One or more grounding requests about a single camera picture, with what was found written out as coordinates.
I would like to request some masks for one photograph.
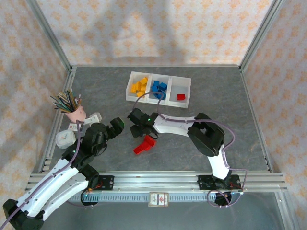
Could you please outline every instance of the pencil holder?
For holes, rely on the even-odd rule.
[[[71,120],[71,122],[76,123],[78,121],[84,121],[86,118],[86,113],[83,107],[80,105],[75,112],[66,113],[66,116]]]

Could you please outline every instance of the red object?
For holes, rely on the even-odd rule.
[[[186,95],[185,95],[184,93],[182,93],[182,94],[177,94],[177,100],[178,100],[178,101],[185,100],[185,98],[186,98]]]
[[[145,136],[144,141],[146,141],[151,147],[155,146],[155,144],[157,143],[157,141],[153,138],[151,138],[150,136]]]
[[[135,153],[136,155],[139,155],[139,154],[141,154],[142,152],[144,152],[144,149],[143,149],[143,147],[142,147],[141,145],[139,145],[139,146],[136,147],[133,151],[134,151],[134,153]]]
[[[143,141],[143,143],[140,146],[142,146],[142,148],[145,151],[148,151],[151,148],[150,144],[148,144],[148,142],[146,142],[146,141]]]
[[[156,140],[151,138],[150,136],[145,136],[144,141],[138,147],[136,147],[133,151],[136,155],[141,154],[144,151],[148,151],[151,147],[155,146]]]

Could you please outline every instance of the label sticker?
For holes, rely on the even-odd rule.
[[[82,132],[84,124],[79,124],[80,132]],[[68,126],[68,130],[72,130],[73,132],[78,132],[77,124],[70,123]]]
[[[150,207],[168,207],[168,193],[149,193],[148,206]]]

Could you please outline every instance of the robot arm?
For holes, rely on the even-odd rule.
[[[177,120],[177,122],[165,120],[158,113],[152,113],[151,116],[148,116],[138,108],[133,109],[128,116],[129,120],[135,124],[131,127],[133,137],[151,133],[155,135],[173,133],[189,137],[198,151],[208,157],[216,184],[227,183],[231,171],[225,165],[221,153],[224,147],[224,131],[215,123],[184,122],[210,119],[206,114],[200,113],[196,117],[171,117],[167,115],[163,115],[163,117]]]
[[[89,163],[107,147],[106,142],[119,135],[124,128],[120,118],[110,123],[111,127],[93,123],[87,129],[76,158],[65,170],[58,173],[73,158],[77,143],[67,148],[58,163],[34,188],[18,200],[9,199],[4,203],[6,218],[20,209],[10,220],[16,230],[40,229],[60,205],[76,193],[97,184],[99,173]]]

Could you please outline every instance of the white box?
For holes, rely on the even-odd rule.
[[[136,93],[131,92],[131,88],[132,88],[133,84],[136,84],[137,82],[139,82],[144,77],[148,77],[148,80],[149,80],[150,73],[131,72],[129,82],[128,82],[128,85],[127,85],[127,88],[126,88],[126,101],[134,102],[138,99],[138,96],[136,95]],[[147,83],[145,92],[149,92],[148,83]],[[139,100],[139,102],[145,103],[146,102],[145,99],[146,99],[146,96],[144,98],[141,98]]]
[[[136,93],[131,93],[132,84],[136,84],[142,78],[148,77],[146,91],[148,93],[151,91],[151,86],[154,81],[159,81],[167,84],[167,90],[165,91],[166,97],[165,100],[161,100],[161,105],[169,105],[174,107],[187,108],[189,105],[190,99],[190,88],[191,88],[191,78],[183,78],[176,76],[168,76],[161,74],[153,73],[140,73],[140,72],[131,72],[130,79],[126,88],[126,100],[127,101],[136,101],[138,99]],[[184,93],[186,99],[183,101],[177,100],[177,94]],[[158,104],[159,99],[157,99],[153,94],[145,95],[139,100],[139,102]]]
[[[169,106],[187,108],[190,100],[191,78],[171,76],[171,92],[169,95]],[[185,100],[178,101],[177,94],[184,93]]]

